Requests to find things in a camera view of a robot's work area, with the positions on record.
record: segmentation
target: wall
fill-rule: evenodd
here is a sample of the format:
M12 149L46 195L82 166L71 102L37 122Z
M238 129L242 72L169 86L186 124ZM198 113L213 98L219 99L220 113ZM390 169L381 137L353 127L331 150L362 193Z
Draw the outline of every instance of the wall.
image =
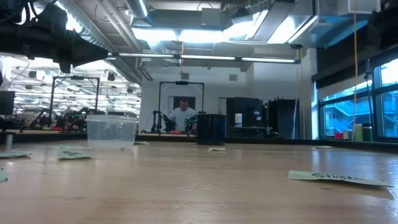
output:
M300 65L254 63L246 73L239 68L185 67L183 71L190 74L190 82L205 83L204 110L207 113L218 113L219 98L249 97L260 98L264 102L275 98L300 98L300 138L316 139L318 137L318 98L311 76L317 72L317 55L315 49L307 50ZM140 130L144 129L150 114L157 110L159 81L180 80L180 68L148 68L154 82L142 84L142 103L140 113ZM238 74L237 82L229 82L229 74ZM193 86L169 85L162 92L160 110L168 109L169 96L194 96L196 107L201 108L201 93ZM150 131L152 120L146 127Z
M308 49L299 65L255 63L253 81L246 82L250 97L264 102L276 98L300 99L300 138L318 138L318 96L311 76L317 72L317 52Z
M141 96L141 112L139 115L139 130L145 128L150 131L152 127L152 118L149 117L154 110L158 109L159 98L159 81L174 82L180 80L180 68L169 67L163 68L148 68L148 72L154 77L153 82L143 82L142 96ZM201 67L186 67L184 72L190 74L190 82L205 83L205 95L203 109L207 113L218 113L218 99L227 97L241 96L245 97L244 92L244 76L239 68L212 68L211 70ZM238 80L230 82L229 74L237 74ZM162 85L162 95L160 99L160 110L163 113L168 111L168 101L170 96L194 96L196 98L197 111L201 110L201 92L193 85L177 86L175 84Z

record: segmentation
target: air vent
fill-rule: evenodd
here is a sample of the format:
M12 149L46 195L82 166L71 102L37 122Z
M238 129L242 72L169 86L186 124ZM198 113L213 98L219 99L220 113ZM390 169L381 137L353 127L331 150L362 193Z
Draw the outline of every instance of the air vent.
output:
M189 73L182 73L181 80L189 80Z
M229 74L229 80L231 82L237 82L238 81L238 75L237 74Z

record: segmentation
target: white shirt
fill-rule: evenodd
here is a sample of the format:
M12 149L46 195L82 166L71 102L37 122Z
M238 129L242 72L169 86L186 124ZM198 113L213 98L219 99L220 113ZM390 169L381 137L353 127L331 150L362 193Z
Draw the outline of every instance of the white shirt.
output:
M187 108L182 111L181 108L175 108L173 112L170 113L169 119L175 123L175 129L178 131L185 131L185 119L191 118L197 112L192 108Z

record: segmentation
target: computer monitor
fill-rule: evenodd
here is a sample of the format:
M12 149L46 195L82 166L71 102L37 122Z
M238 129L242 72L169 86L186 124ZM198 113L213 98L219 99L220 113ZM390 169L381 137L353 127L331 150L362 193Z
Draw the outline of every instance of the computer monitor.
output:
M14 111L14 91L0 91L0 115L12 115Z

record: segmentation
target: table surface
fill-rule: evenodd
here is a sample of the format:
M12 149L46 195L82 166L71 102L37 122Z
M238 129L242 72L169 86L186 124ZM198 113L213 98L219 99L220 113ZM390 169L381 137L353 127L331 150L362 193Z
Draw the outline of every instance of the table surface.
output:
M398 156L311 146L150 142L58 161L60 144L15 144L1 159L0 223L398 223L396 188L289 180L289 170L380 179L398 187Z

